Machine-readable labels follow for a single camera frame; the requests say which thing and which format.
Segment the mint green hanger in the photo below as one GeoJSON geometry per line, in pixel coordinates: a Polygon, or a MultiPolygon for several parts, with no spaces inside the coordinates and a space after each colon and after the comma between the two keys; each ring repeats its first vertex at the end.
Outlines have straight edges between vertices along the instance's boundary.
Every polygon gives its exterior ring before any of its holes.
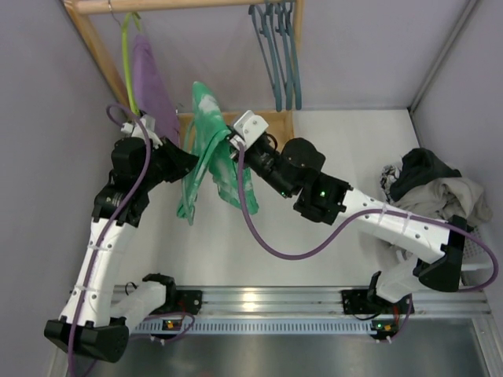
{"type": "Polygon", "coordinates": [[[211,158],[220,141],[222,122],[212,117],[195,117],[186,129],[183,149],[188,153],[187,162],[194,163],[190,172],[182,179],[182,198],[178,216],[193,224],[198,191],[207,173],[211,158]]]}

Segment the purple trousers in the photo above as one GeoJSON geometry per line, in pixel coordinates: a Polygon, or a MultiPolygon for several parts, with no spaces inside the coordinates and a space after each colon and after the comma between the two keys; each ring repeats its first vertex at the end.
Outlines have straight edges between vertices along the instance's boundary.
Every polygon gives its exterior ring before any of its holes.
{"type": "Polygon", "coordinates": [[[174,103],[162,80],[152,45],[143,35],[134,38],[133,92],[140,110],[155,119],[155,130],[179,146],[180,123],[174,103]]]}

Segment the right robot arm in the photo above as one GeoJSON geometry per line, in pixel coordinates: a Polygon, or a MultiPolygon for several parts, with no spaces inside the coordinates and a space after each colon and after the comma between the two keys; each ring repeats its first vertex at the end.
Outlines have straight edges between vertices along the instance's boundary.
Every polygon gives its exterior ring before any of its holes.
{"type": "Polygon", "coordinates": [[[467,225],[463,218],[421,218],[367,196],[348,182],[323,173],[325,156],[301,137],[288,141],[282,151],[273,148],[265,134],[252,145],[237,134],[229,143],[238,175],[249,167],[282,197],[295,197],[293,209],[303,218],[337,224],[335,234],[354,225],[411,253],[388,271],[373,274],[366,293],[371,306],[395,304],[424,288],[458,291],[467,225]]]}

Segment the green white patterned trousers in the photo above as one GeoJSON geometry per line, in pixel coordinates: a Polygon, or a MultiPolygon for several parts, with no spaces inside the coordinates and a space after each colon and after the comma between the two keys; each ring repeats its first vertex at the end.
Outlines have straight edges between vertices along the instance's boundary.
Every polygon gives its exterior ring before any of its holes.
{"type": "Polygon", "coordinates": [[[176,215],[190,225],[195,217],[199,188],[207,173],[216,184],[220,199],[240,208],[237,163],[230,158],[227,137],[231,130],[226,125],[214,93],[202,82],[192,87],[193,120],[184,138],[183,150],[198,157],[196,167],[182,179],[182,196],[176,215]]]}

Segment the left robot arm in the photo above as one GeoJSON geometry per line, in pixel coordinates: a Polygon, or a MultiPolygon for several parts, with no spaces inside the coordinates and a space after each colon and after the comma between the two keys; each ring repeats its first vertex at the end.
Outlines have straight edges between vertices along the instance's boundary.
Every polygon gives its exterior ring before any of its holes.
{"type": "Polygon", "coordinates": [[[71,296],[44,335],[69,355],[117,362],[131,332],[151,314],[173,313],[180,302],[174,279],[150,273],[118,304],[112,296],[121,261],[137,231],[149,192],[184,178],[198,158],[166,138],[125,137],[115,143],[108,182],[96,195],[90,239],[71,296]]]}

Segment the lime green hanger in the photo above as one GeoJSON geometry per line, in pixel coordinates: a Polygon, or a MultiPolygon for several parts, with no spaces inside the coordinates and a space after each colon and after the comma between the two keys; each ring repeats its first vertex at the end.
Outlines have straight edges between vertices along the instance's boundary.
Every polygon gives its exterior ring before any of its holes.
{"type": "Polygon", "coordinates": [[[130,110],[135,114],[139,115],[140,110],[134,98],[133,90],[133,77],[130,66],[130,55],[129,55],[129,39],[128,31],[129,24],[132,20],[138,31],[141,31],[140,16],[137,12],[129,12],[125,15],[122,26],[121,26],[121,47],[122,47],[122,59],[123,59],[123,72],[125,78],[125,86],[127,91],[127,100],[130,110]]]}

